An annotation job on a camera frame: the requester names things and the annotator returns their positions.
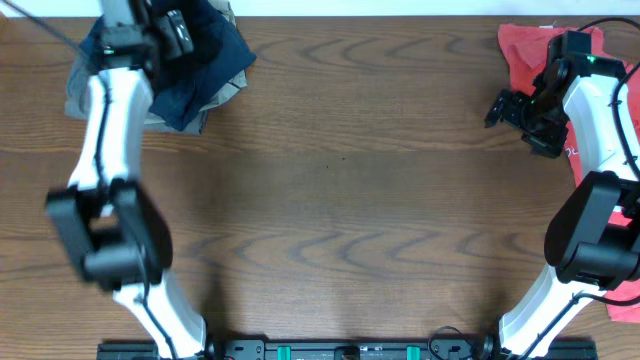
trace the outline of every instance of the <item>gray cloth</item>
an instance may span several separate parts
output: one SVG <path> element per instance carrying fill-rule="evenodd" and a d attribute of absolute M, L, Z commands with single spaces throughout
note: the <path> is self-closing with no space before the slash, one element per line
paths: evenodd
<path fill-rule="evenodd" d="M 236 26 L 236 18 L 231 10 L 231 4 L 227 0 L 209 0 L 209 3 L 218 10 L 227 21 L 233 26 Z M 71 67 L 71 73 L 69 80 L 67 81 L 67 101 L 64 104 L 65 114 L 71 118 L 87 120 L 89 117 L 89 110 L 91 108 L 90 96 L 88 94 L 87 83 L 89 81 L 89 71 L 87 70 L 86 63 L 77 58 Z M 174 133 L 186 133 L 199 135 L 204 130 L 207 123 L 208 110 L 216 108 L 227 101 L 240 91 L 240 89 L 247 87 L 247 77 L 244 70 L 240 71 L 234 76 L 228 84 L 225 84 L 211 100 L 202 107 L 198 115 L 193 119 L 183 131 L 178 131 L 165 124 L 165 121 L 149 112 L 144 121 L 144 129 L 146 131 L 158 131 L 158 132 L 174 132 Z"/>

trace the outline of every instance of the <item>wooden tabletop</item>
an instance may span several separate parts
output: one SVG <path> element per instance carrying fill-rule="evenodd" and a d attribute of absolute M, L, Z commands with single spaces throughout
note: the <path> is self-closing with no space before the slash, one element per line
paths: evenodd
<path fill-rule="evenodd" d="M 144 138 L 143 182 L 194 307 L 220 333 L 272 339 L 483 331 L 540 273 L 574 188 L 566 159 L 483 128 L 508 86 L 498 25 L 588 20 L 239 19 L 259 58 L 249 88 L 200 137 Z M 92 21 L 51 23 L 79 41 Z M 92 359 L 102 339 L 147 339 L 78 281 L 43 211 L 84 136 L 63 114 L 74 55 L 25 20 L 0 26 L 0 357 Z M 638 60 L 634 29 L 603 28 L 607 51 Z M 600 304 L 564 334 L 638 357 L 640 325 Z"/>

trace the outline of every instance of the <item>green tape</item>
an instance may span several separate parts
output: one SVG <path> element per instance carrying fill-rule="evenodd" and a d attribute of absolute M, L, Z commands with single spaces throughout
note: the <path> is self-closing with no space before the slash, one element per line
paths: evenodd
<path fill-rule="evenodd" d="M 288 346 L 278 346 L 278 360 L 291 360 L 291 348 Z"/>
<path fill-rule="evenodd" d="M 420 360 L 420 348 L 417 346 L 407 346 L 407 360 Z"/>

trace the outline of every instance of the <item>wood grain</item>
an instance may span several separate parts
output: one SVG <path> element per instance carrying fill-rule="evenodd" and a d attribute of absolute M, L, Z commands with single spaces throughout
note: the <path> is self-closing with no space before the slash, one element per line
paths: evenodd
<path fill-rule="evenodd" d="M 573 189 L 565 159 L 529 154 L 483 117 L 508 71 L 498 25 L 587 18 L 241 18 L 259 59 L 200 137 L 146 134 L 144 183 L 170 224 L 174 270 L 217 331 L 271 338 L 481 331 L 541 270 Z M 82 39 L 92 19 L 51 19 Z M 605 26 L 629 61 L 639 42 Z M 43 212 L 77 160 L 63 115 L 73 61 L 24 20 L 0 32 L 0 357 L 90 359 L 147 338 L 80 284 Z M 637 325 L 590 305 L 564 332 L 635 359 Z"/>

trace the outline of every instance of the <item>blue cloth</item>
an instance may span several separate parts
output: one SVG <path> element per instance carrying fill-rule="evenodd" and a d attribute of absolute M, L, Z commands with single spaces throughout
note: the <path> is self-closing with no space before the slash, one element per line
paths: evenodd
<path fill-rule="evenodd" d="M 154 2 L 154 8 L 160 2 L 162 0 Z M 178 131 L 184 130 L 231 78 L 256 60 L 256 55 L 249 50 L 235 27 L 206 0 L 185 1 L 183 4 L 188 5 L 179 10 L 194 41 L 194 56 L 183 64 L 179 63 L 180 60 L 173 64 L 173 68 L 181 72 L 180 76 L 170 87 L 156 94 L 149 109 Z M 96 39 L 102 27 L 100 18 L 80 43 L 87 53 L 96 53 Z"/>

